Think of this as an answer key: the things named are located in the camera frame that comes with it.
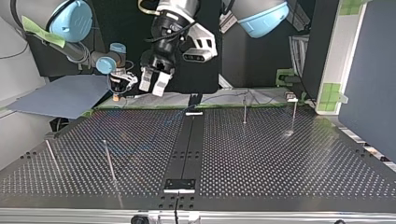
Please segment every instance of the white cable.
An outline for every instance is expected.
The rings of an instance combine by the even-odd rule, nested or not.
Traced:
[[[127,62],[127,63],[129,63],[131,66],[129,67],[129,68],[127,68],[125,71],[131,71],[133,68],[134,68],[134,62],[132,62],[132,61],[129,61],[129,60],[127,60],[127,61],[125,61],[125,62]]]
[[[143,0],[138,0],[137,1],[137,6],[139,7],[140,11],[142,11],[143,13],[149,14],[149,15],[154,15],[154,16],[160,16],[160,12],[159,11],[154,11],[154,10],[148,10],[146,8],[142,7],[142,2]]]

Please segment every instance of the black metal bracket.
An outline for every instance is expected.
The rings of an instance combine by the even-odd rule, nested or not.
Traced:
[[[196,109],[196,106],[198,106],[202,102],[203,97],[204,97],[204,95],[201,93],[191,94],[187,112],[188,113],[195,113],[195,112],[198,113],[199,111]]]
[[[165,193],[191,194],[195,193],[195,179],[168,179],[165,183]]]

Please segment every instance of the perforated metal table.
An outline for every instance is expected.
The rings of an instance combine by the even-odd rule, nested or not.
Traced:
[[[311,109],[101,110],[0,172],[0,207],[396,214],[396,174]],[[112,179],[103,140],[114,164]],[[195,193],[164,194],[168,179]]]

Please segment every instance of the gray sheet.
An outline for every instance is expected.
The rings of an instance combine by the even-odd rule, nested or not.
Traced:
[[[77,119],[107,93],[104,76],[62,77],[22,97],[8,109],[55,118]]]

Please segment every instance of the vertical post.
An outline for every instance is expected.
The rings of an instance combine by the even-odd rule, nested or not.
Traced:
[[[111,156],[110,156],[110,151],[108,150],[108,146],[107,146],[107,140],[103,140],[103,143],[105,145],[105,151],[106,151],[106,156],[107,156],[107,162],[108,162],[108,166],[110,167],[110,172],[111,175],[113,177],[114,181],[117,181],[116,179],[116,174],[114,173],[114,169],[113,169],[113,162],[111,160]]]
[[[294,110],[293,110],[293,121],[296,119],[296,113],[297,113],[297,104],[298,102],[294,103]]]
[[[49,149],[49,153],[50,153],[51,158],[53,160],[56,160],[55,154],[53,154],[52,147],[51,147],[50,141],[48,139],[46,140],[46,144],[47,144],[47,148]]]
[[[244,98],[244,124],[247,124],[247,119],[248,119],[248,106],[247,106],[247,96],[245,95]]]

